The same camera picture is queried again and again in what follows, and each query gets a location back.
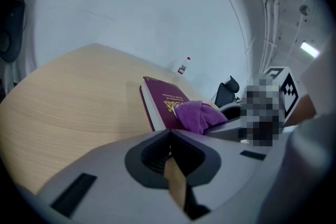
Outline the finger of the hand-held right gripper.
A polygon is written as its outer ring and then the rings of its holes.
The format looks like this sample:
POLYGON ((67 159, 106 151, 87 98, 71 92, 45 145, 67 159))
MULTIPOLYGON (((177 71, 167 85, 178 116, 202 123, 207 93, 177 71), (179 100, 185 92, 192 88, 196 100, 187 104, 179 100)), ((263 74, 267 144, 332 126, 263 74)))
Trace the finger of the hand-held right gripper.
POLYGON ((232 121, 240 117, 240 105, 239 104, 227 104, 220 108, 221 113, 232 121))
POLYGON ((235 118, 221 125, 209 128, 205 132, 205 135, 221 140, 240 142, 242 140, 241 126, 240 118, 235 118))

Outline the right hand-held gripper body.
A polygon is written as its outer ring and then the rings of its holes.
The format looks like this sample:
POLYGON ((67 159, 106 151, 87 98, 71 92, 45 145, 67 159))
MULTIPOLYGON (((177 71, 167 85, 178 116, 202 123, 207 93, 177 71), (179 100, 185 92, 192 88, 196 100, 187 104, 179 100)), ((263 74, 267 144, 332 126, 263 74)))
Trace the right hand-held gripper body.
POLYGON ((300 94, 289 67, 269 67, 253 78, 240 103, 240 122, 246 140, 276 140, 300 94))

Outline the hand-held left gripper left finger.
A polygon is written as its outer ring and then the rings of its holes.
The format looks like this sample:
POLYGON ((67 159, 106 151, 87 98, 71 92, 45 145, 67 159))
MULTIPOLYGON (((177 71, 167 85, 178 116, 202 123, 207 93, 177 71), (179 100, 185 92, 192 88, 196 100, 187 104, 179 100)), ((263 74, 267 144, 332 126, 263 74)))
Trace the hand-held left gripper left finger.
POLYGON ((76 223, 187 223, 189 217, 173 201, 168 189, 148 188, 127 171, 129 149, 156 132, 99 146, 54 175, 38 198, 52 205, 81 174, 96 177, 70 216, 76 223))

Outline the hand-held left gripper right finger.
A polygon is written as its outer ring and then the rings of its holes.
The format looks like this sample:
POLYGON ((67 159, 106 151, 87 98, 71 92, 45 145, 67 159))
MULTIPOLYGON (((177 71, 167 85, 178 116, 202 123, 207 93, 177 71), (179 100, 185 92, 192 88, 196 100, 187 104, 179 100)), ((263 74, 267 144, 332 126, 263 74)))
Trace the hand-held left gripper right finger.
POLYGON ((271 147, 232 142, 186 131, 170 132, 199 221, 256 221, 283 160, 288 134, 271 147))

